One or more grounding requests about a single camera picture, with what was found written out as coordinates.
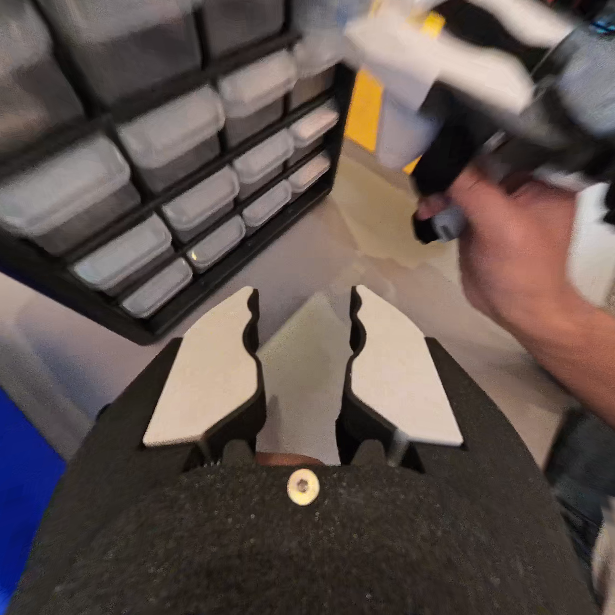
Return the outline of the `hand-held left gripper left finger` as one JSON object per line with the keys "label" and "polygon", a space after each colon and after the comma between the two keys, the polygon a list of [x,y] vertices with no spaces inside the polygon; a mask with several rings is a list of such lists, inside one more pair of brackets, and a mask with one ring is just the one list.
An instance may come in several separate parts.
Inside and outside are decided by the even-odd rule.
{"label": "hand-held left gripper left finger", "polygon": [[214,462],[232,440],[255,446],[266,421],[258,321],[258,290],[244,287],[189,328],[144,432],[146,448],[197,445]]}

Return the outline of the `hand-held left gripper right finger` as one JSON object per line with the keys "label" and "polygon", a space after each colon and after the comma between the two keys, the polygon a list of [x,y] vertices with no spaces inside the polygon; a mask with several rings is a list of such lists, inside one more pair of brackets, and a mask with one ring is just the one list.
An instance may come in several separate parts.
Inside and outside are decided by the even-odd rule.
{"label": "hand-held left gripper right finger", "polygon": [[464,437],[423,332],[365,285],[350,292],[350,348],[335,424],[340,463],[375,441],[391,466],[421,466],[417,445]]}

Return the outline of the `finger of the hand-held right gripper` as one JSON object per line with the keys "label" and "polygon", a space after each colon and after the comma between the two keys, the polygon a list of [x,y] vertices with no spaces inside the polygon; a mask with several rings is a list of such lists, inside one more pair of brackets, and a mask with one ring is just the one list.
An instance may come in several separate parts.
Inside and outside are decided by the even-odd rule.
{"label": "finger of the hand-held right gripper", "polygon": [[348,21],[343,34],[351,57],[416,110],[436,82],[514,115],[533,99],[533,81],[517,58],[444,31],[432,37],[406,10],[376,10]]}
{"label": "finger of the hand-held right gripper", "polygon": [[381,98],[375,155],[379,163],[402,170],[420,158],[435,139],[435,119],[401,104],[388,90]]}

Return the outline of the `yellow plastic bin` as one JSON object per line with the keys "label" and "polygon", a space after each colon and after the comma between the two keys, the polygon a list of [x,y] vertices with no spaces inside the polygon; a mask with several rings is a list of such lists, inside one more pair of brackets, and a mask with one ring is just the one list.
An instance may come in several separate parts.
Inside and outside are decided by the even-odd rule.
{"label": "yellow plastic bin", "polygon": [[[445,19],[441,14],[431,11],[422,21],[421,31],[431,38],[442,31]],[[375,156],[378,124],[380,119],[383,89],[378,80],[368,71],[357,73],[344,137]],[[402,173],[410,175],[419,158],[405,165]]]}

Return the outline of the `person's right forearm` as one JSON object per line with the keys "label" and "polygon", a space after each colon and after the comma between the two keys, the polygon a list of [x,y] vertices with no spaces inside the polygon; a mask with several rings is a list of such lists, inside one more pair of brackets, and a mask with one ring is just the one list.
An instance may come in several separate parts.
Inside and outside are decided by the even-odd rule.
{"label": "person's right forearm", "polygon": [[614,427],[613,316],[564,286],[520,295],[505,320],[542,368]]}

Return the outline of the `person's right hand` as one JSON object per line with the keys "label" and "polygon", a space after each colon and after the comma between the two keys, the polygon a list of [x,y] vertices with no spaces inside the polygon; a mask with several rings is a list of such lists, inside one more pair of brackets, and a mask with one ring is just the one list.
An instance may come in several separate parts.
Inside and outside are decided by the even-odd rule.
{"label": "person's right hand", "polygon": [[591,305],[568,277],[578,196],[541,181],[508,193],[470,167],[443,195],[423,197],[418,217],[449,205],[465,216],[459,267],[469,303],[516,338],[569,330]]}

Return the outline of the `blue plastic bin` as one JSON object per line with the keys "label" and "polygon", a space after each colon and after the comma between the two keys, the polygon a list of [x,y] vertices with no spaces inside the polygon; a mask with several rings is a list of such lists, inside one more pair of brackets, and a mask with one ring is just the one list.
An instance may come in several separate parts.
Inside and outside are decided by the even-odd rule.
{"label": "blue plastic bin", "polygon": [[25,569],[65,461],[1,389],[1,614]]}

